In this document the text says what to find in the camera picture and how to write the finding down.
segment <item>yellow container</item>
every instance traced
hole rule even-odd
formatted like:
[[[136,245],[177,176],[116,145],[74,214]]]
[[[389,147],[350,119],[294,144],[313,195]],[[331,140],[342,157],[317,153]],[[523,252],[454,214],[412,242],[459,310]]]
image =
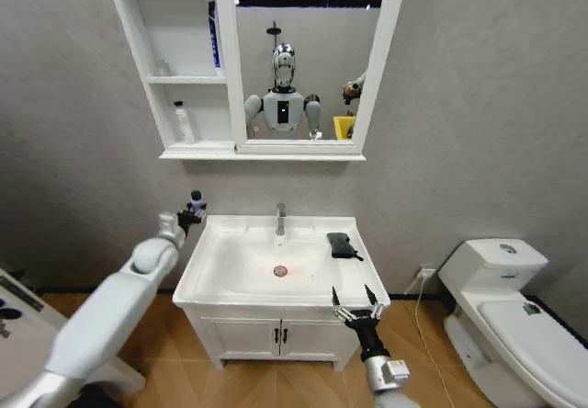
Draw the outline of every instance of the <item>yellow container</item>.
[[[333,123],[337,140],[350,140],[347,138],[347,133],[349,132],[349,128],[356,124],[356,118],[349,116],[333,117]]]

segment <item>white sink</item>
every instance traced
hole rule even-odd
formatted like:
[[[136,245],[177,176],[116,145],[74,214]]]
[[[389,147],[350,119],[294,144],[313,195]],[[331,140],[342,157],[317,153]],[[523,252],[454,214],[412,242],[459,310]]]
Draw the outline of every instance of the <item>white sink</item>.
[[[275,216],[210,215],[174,302],[330,307],[335,287],[342,305],[363,307],[366,284],[390,304],[355,218],[287,217],[281,237],[276,227]],[[328,232],[347,233],[364,261],[332,258]]]

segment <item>wooden floor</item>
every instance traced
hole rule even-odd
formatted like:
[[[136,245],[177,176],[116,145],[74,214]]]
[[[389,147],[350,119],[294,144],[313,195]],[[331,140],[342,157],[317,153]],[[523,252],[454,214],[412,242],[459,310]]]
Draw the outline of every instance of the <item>wooden floor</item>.
[[[46,294],[43,299],[71,315],[86,295]],[[423,408],[448,408],[441,381],[416,329],[414,301],[394,301],[378,332],[394,358],[405,360],[411,377],[404,393]],[[419,321],[456,408],[492,407],[469,378],[443,328],[444,307],[422,302]],[[365,370],[356,352],[345,372],[309,362],[230,362],[214,369],[183,312],[171,296],[158,295],[119,356],[147,376],[145,389],[125,407],[372,407]]]

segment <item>power cord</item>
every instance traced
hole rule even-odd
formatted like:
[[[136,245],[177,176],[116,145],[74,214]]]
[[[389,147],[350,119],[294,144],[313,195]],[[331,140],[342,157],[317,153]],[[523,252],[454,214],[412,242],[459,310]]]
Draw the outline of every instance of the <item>power cord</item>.
[[[431,363],[435,367],[435,370],[437,372],[437,376],[439,376],[439,379],[441,380],[441,384],[443,385],[443,391],[445,392],[445,395],[447,396],[447,400],[449,401],[449,405],[451,405],[451,408],[455,408],[455,405],[453,404],[453,401],[451,400],[451,396],[449,395],[449,391],[447,390],[447,385],[445,384],[445,380],[443,379],[443,376],[441,376],[441,370],[439,369],[439,366],[436,364],[435,360],[433,359],[433,355],[431,354],[431,350],[429,350],[429,347],[427,346],[426,341],[424,340],[423,329],[421,328],[421,325],[419,324],[419,317],[418,317],[419,304],[421,303],[421,298],[423,297],[424,283],[426,282],[427,279],[428,279],[428,277],[425,277],[425,276],[421,277],[421,280],[422,280],[421,281],[421,289],[419,290],[419,297],[417,298],[416,305],[414,306],[414,321],[416,322],[416,328],[418,329],[419,334],[421,335],[421,340],[423,341],[424,349],[426,350],[427,355],[429,355],[429,359],[431,360]]]

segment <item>toilet lid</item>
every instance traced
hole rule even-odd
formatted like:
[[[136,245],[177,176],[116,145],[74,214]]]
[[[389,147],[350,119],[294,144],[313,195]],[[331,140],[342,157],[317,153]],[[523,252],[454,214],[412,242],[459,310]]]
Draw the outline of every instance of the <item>toilet lid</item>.
[[[482,317],[510,352],[545,387],[588,407],[588,350],[535,303],[484,302]]]

